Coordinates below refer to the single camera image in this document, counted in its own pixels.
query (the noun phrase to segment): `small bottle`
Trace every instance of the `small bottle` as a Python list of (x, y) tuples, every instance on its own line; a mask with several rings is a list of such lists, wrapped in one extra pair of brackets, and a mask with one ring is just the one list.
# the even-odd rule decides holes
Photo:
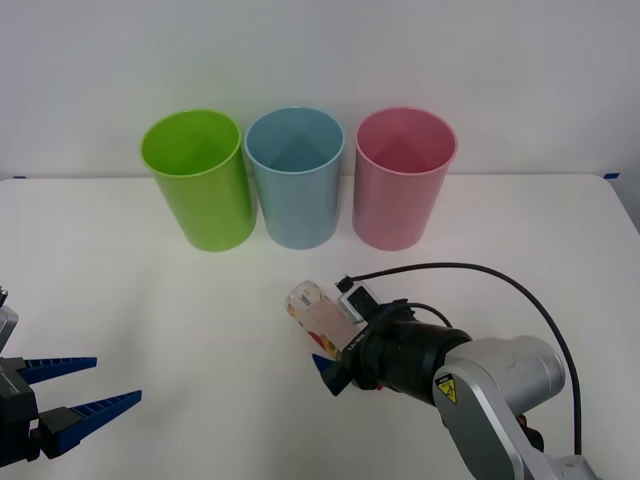
[(285, 308), (331, 358), (338, 359), (360, 329), (338, 305), (310, 280), (294, 288)]

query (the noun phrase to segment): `black connector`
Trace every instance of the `black connector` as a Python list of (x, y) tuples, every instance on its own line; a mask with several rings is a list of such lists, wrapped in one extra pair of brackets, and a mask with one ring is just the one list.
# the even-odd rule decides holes
[(354, 281), (349, 275), (345, 275), (345, 277), (336, 283), (336, 287), (340, 290), (340, 293), (347, 293), (349, 290), (353, 288)]

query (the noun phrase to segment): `white table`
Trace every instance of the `white table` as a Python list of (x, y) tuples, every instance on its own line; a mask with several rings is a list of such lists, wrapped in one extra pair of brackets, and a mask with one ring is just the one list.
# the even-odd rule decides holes
[[(40, 409), (144, 392), (72, 452), (1, 478), (469, 479), (432, 407), (388, 390), (333, 398), (283, 308), (305, 279), (337, 296), (346, 273), (445, 260), (491, 266), (538, 296), (575, 356), (588, 460), (606, 480), (635, 478), (640, 237), (611, 187), (588, 175), (451, 176), (422, 242), (389, 253), (355, 235), (343, 183), (325, 245), (287, 250), (259, 218), (244, 244), (217, 254), (187, 243), (151, 179), (0, 183), (0, 282), (21, 317), (4, 354), (99, 358), (36, 385)], [(477, 272), (370, 285), (383, 300), (432, 304), (475, 338), (555, 345), (516, 290)], [(566, 387), (529, 414), (558, 456), (572, 449), (570, 400)]]

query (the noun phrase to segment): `label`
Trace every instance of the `label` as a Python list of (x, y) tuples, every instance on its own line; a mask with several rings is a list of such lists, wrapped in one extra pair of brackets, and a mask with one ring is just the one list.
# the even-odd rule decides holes
[(456, 400), (456, 382), (453, 380), (453, 376), (449, 373), (444, 377), (440, 377), (436, 380), (436, 386), (444, 393), (454, 405), (457, 404)]

